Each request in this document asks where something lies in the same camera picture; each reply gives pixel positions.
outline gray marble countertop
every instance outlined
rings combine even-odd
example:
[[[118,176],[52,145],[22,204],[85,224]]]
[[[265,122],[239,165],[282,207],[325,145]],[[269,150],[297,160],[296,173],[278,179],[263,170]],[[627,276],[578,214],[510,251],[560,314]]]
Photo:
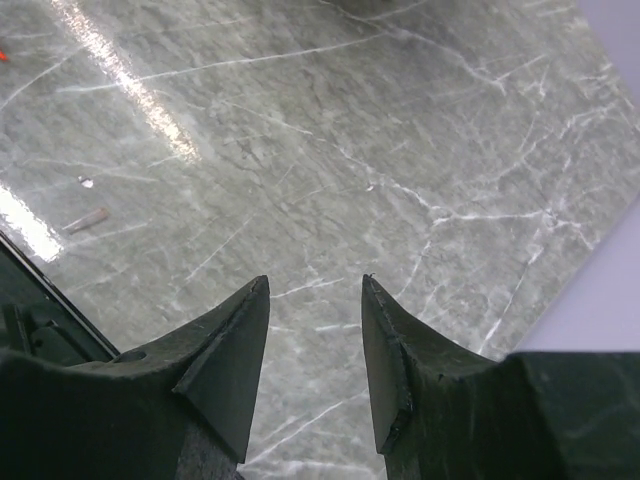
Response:
[[[638,191],[570,0],[3,0],[0,49],[0,228],[118,347],[269,275],[248,479],[384,477],[363,273],[497,358]]]

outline marble surface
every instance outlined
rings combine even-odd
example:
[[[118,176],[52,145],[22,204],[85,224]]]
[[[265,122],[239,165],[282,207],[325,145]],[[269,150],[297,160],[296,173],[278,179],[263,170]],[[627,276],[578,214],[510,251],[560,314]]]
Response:
[[[119,348],[269,275],[247,479],[384,478],[363,273],[499,358],[638,190],[570,0],[0,0],[0,48],[0,228]]]

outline marble floor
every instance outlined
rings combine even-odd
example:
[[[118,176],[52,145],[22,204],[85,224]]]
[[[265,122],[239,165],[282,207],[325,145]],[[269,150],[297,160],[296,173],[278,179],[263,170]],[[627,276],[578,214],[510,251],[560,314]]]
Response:
[[[363,273],[499,358],[638,191],[572,0],[0,0],[0,49],[0,228],[120,349],[269,275],[247,479],[384,478]]]

